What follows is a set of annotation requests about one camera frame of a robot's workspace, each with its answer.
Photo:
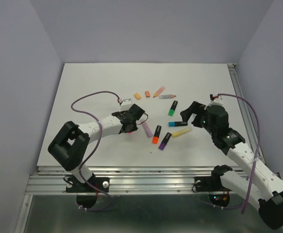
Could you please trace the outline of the pastel orange pen cap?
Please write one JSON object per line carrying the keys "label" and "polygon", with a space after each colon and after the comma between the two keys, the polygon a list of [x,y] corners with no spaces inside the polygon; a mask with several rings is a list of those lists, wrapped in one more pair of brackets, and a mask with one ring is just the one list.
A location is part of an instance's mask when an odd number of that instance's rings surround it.
{"label": "pastel orange pen cap", "polygon": [[140,100],[140,99],[141,99],[141,96],[140,96],[138,93],[135,93],[135,94],[134,94],[134,97],[135,97],[137,100]]}

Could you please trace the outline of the clear orange-tip highlighter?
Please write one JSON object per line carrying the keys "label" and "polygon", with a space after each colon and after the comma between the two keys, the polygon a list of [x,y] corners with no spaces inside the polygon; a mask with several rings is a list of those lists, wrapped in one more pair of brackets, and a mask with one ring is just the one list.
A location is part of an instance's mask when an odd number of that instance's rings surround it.
{"label": "clear orange-tip highlighter", "polygon": [[169,95],[159,95],[158,98],[163,100],[163,99],[173,99],[175,98],[176,95],[172,95],[172,94],[169,94]]}

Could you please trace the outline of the pastel orange highlighter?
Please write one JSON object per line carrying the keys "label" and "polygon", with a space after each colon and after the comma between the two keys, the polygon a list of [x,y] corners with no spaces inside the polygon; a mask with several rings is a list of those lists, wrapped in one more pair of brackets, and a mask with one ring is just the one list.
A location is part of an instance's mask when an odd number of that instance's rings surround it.
{"label": "pastel orange highlighter", "polygon": [[164,86],[161,86],[153,95],[154,98],[158,97],[165,90]]}

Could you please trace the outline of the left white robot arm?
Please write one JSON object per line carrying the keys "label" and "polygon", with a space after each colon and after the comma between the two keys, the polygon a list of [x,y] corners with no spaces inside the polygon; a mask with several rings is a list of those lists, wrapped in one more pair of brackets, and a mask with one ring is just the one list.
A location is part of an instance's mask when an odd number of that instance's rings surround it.
{"label": "left white robot arm", "polygon": [[128,110],[114,112],[99,121],[79,125],[68,121],[49,144],[48,152],[77,179],[83,191],[90,191],[94,187],[94,174],[83,162],[88,145],[95,141],[100,143],[106,136],[136,131],[137,121],[144,113],[133,104]]}

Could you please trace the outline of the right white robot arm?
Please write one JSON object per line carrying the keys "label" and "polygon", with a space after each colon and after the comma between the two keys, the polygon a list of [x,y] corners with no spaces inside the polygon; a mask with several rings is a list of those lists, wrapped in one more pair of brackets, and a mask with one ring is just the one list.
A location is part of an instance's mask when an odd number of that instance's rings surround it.
{"label": "right white robot arm", "polygon": [[244,205],[253,206],[269,228],[282,227],[283,180],[255,156],[245,139],[229,126],[229,114],[220,101],[212,100],[209,105],[194,101],[180,115],[185,122],[195,115],[192,125],[205,129],[214,145],[248,176],[246,180],[227,165],[216,166],[209,177],[197,179],[195,190],[231,190],[244,199]]}

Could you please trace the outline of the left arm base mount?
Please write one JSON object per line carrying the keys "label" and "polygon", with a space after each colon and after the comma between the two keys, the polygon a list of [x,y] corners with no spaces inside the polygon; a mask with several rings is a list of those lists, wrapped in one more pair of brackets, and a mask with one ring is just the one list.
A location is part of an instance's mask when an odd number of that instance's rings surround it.
{"label": "left arm base mount", "polygon": [[[87,182],[81,183],[74,176],[64,176],[67,193],[76,194],[76,204],[79,209],[86,212],[106,211],[112,203],[112,197],[109,194],[110,178],[96,177],[95,175]],[[106,197],[106,204],[99,204],[99,194]]]}

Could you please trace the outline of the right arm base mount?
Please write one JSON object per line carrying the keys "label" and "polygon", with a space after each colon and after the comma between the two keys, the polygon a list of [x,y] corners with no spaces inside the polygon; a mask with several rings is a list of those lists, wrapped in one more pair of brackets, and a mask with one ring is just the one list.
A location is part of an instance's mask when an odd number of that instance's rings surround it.
{"label": "right arm base mount", "polygon": [[210,176],[197,176],[192,186],[194,193],[208,192],[210,203],[202,201],[214,208],[222,210],[235,210],[242,206],[242,203],[237,206],[228,207],[230,203],[230,190],[222,185],[221,177],[228,171],[233,171],[228,165],[216,166]]}

